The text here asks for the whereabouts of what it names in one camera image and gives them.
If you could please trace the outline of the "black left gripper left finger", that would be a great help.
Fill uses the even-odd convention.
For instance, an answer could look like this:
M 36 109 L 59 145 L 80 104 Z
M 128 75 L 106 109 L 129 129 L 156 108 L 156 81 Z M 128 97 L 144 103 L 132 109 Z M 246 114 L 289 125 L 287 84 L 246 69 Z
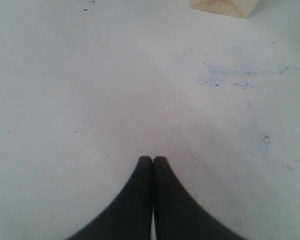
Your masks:
M 70 240 L 150 240 L 153 162 L 141 156 L 120 193 Z

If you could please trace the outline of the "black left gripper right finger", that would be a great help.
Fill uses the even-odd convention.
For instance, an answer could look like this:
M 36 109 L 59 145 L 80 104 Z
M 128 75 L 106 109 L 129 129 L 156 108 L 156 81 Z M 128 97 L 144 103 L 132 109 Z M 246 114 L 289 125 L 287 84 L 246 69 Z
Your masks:
M 153 160 L 153 209 L 158 240 L 242 240 L 186 191 L 168 160 Z

